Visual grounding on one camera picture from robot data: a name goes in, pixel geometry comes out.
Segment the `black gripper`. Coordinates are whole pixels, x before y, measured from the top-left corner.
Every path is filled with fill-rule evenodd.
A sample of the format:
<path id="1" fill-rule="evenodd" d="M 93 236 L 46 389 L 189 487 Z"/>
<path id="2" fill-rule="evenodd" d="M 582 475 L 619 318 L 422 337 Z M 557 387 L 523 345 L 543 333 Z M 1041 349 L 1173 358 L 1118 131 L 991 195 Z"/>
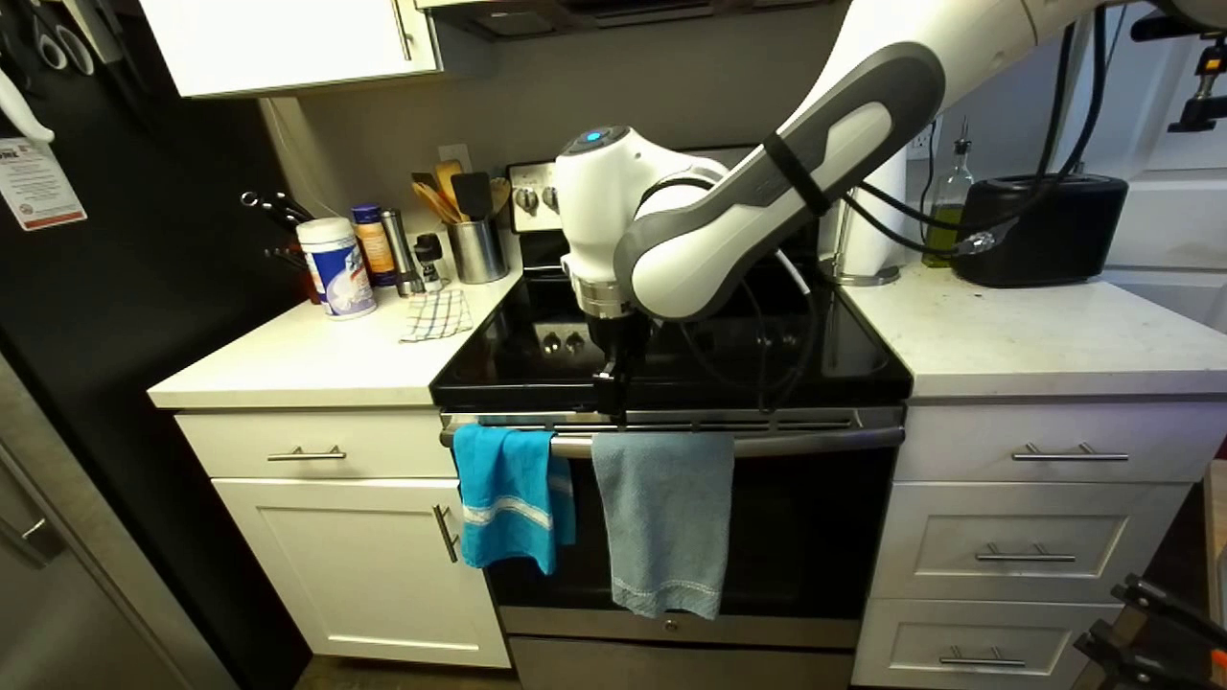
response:
<path id="1" fill-rule="evenodd" d="M 602 366 L 591 375 L 596 407 L 611 419 L 625 419 L 630 383 L 643 361 L 653 322 L 643 314 L 596 318 L 591 337 L 602 349 Z"/>

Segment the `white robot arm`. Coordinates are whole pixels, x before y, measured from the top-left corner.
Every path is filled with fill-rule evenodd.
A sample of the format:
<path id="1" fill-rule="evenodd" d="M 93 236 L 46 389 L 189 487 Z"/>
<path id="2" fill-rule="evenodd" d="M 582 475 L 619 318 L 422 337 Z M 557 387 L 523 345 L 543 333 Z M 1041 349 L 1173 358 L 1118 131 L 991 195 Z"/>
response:
<path id="1" fill-rule="evenodd" d="M 693 322 L 802 221 L 868 186 L 943 108 L 1117 0 L 850 0 L 805 101 L 736 165 L 678 153 L 630 125 L 582 131 L 559 153 L 565 273 L 582 314 L 614 331 L 596 393 L 625 407 L 643 322 Z M 876 314 L 922 400 L 1193 400 L 1227 383 L 1219 341 L 1145 303 L 1124 327 L 1055 322 L 996 345 L 979 314 L 952 341 L 905 303 Z"/>

